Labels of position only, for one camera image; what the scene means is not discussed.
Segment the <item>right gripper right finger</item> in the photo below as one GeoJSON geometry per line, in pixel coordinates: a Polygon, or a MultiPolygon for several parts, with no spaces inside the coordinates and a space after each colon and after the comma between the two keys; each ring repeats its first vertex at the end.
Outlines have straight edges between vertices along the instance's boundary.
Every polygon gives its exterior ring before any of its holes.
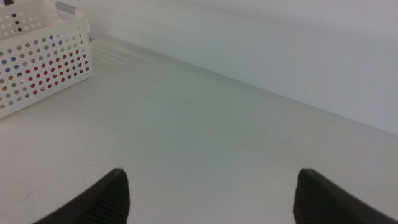
{"type": "Polygon", "coordinates": [[[313,169],[301,169],[295,189],[298,224],[397,224],[313,169]]]}

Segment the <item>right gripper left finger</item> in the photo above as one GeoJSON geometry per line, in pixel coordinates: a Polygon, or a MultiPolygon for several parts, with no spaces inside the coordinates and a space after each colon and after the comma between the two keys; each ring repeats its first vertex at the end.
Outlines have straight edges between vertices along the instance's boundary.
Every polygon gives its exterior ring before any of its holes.
{"type": "Polygon", "coordinates": [[[126,224],[129,210],[128,177],[118,168],[35,224],[126,224]]]}

